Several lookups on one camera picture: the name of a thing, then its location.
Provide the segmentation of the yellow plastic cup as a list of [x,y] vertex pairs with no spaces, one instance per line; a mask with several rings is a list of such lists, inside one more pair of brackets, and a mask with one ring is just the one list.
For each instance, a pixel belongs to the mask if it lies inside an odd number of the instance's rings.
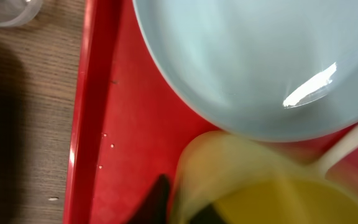
[[177,166],[170,223],[358,223],[358,197],[224,131],[194,138]]

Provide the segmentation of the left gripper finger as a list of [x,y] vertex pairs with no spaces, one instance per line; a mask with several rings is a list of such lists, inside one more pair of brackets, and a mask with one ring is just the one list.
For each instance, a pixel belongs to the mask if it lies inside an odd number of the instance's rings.
[[[126,221],[127,224],[167,224],[167,205],[170,196],[170,182],[165,174],[155,180],[147,196],[134,214]],[[190,224],[226,224],[212,205],[208,205],[196,213],[185,223]]]

